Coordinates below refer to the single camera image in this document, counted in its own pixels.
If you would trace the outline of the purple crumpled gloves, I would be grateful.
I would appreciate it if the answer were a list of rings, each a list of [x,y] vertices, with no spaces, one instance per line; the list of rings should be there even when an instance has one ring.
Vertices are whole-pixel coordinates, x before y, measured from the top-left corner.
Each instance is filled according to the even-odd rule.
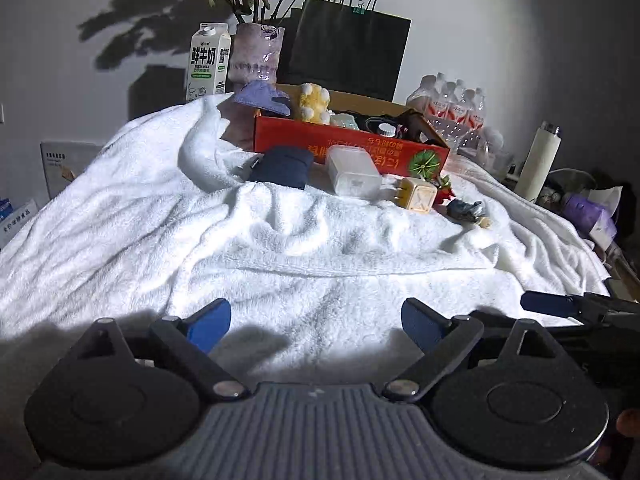
[[[617,234],[610,213],[603,206],[582,195],[566,194],[563,197],[561,214],[582,234],[600,232],[611,238]]]

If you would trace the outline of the teal binder clip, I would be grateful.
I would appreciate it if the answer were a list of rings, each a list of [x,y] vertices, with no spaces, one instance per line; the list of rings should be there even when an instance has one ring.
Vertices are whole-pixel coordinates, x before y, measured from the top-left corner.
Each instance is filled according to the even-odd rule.
[[[352,12],[360,15],[363,15],[366,13],[366,8],[364,7],[362,0],[359,0],[357,5],[352,8]]]

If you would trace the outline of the white charger block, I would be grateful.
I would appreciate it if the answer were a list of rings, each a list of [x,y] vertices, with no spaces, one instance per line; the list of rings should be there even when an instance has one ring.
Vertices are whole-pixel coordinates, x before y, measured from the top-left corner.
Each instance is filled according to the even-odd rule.
[[[382,177],[363,148],[330,146],[326,152],[326,171],[338,196],[374,200],[380,192]]]

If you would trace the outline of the purple glass vase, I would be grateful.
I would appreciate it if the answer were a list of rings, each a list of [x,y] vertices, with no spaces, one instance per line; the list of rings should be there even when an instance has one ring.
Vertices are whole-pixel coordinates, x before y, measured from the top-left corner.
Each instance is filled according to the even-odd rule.
[[[233,91],[260,80],[275,84],[285,29],[257,23],[239,24],[232,38],[228,79]]]

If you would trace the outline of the purple drawstring pouch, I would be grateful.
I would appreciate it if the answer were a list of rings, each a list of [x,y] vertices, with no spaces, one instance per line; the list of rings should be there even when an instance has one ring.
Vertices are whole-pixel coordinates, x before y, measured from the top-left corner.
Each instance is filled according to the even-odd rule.
[[[244,84],[235,92],[233,99],[242,105],[265,110],[277,116],[290,117],[292,114],[290,96],[268,81],[253,80]]]

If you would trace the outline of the dark blue case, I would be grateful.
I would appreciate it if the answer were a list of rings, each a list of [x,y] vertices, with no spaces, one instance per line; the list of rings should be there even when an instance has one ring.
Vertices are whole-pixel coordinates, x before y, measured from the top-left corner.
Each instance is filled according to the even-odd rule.
[[[303,190],[313,162],[314,155],[304,148],[274,146],[252,163],[248,180]]]

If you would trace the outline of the yellow white plush toy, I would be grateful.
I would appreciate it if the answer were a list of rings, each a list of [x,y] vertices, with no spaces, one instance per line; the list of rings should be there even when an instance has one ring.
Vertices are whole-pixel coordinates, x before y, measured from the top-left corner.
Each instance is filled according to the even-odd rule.
[[[302,122],[329,125],[331,112],[329,104],[331,96],[328,89],[320,84],[306,82],[300,86],[298,99],[298,116]]]

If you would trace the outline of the cream cube plug adapter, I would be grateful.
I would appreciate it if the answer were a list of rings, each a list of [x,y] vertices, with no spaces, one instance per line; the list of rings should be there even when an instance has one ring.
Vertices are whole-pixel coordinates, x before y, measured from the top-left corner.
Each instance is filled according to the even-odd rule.
[[[421,214],[428,214],[437,195],[437,188],[431,182],[419,178],[403,178],[394,196],[395,204]]]

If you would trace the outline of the shrink-wrapped water bottle pack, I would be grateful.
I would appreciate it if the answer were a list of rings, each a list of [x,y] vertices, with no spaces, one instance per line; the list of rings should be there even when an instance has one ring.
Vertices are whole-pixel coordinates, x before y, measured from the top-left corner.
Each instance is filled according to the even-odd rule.
[[[423,76],[406,105],[421,113],[453,151],[479,133],[486,119],[485,91],[443,73]]]

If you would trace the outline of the orange cardboard box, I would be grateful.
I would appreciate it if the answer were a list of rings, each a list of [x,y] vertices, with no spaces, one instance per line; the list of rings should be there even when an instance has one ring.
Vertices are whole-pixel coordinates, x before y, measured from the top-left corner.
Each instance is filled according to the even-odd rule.
[[[358,130],[302,122],[298,116],[300,86],[278,84],[277,89],[291,99],[292,114],[281,117],[263,110],[254,113],[253,148],[263,153],[274,146],[306,148],[316,162],[326,161],[332,145],[363,148],[382,174],[436,177],[445,165],[450,148],[426,119],[416,110],[392,102],[329,90],[331,116],[347,113],[355,117]],[[393,138],[378,134],[378,125],[386,122],[396,128]]]

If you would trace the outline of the red green strawberry toy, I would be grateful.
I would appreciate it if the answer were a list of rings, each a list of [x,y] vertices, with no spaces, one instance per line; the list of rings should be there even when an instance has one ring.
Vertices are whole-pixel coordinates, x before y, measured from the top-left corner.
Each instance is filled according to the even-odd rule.
[[[456,196],[451,187],[451,182],[448,176],[438,176],[433,180],[433,184],[437,190],[434,204],[436,206],[445,205],[450,200],[453,200]]]

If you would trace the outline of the white thermos bottle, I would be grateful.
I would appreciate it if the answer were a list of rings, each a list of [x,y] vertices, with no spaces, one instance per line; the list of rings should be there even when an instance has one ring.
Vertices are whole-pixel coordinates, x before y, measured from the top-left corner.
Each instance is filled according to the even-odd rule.
[[[561,128],[543,122],[537,129],[514,193],[535,203],[561,144]]]

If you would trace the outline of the white round ribbed cap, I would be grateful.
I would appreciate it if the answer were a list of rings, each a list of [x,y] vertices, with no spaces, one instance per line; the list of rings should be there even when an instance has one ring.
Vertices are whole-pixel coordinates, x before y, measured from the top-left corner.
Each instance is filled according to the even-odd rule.
[[[378,134],[380,136],[386,136],[386,138],[393,138],[396,134],[396,128],[391,124],[386,124],[383,122],[378,125]]]

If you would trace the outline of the white fluffy towel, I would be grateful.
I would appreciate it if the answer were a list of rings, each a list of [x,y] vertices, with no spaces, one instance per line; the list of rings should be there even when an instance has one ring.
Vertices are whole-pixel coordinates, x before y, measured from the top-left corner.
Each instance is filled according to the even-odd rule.
[[[416,355],[399,309],[518,318],[526,290],[604,292],[606,271],[565,220],[461,157],[454,192],[489,226],[389,198],[363,202],[253,183],[206,98],[122,127],[94,162],[1,253],[1,401],[17,402],[96,318],[188,316],[224,297],[216,358],[256,380],[381,380]]]

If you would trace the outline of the mint green white trinket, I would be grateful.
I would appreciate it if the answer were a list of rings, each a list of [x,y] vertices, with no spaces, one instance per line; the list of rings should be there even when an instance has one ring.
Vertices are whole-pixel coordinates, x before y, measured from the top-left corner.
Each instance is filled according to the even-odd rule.
[[[350,130],[358,130],[359,126],[356,119],[351,114],[338,113],[330,117],[330,125]]]

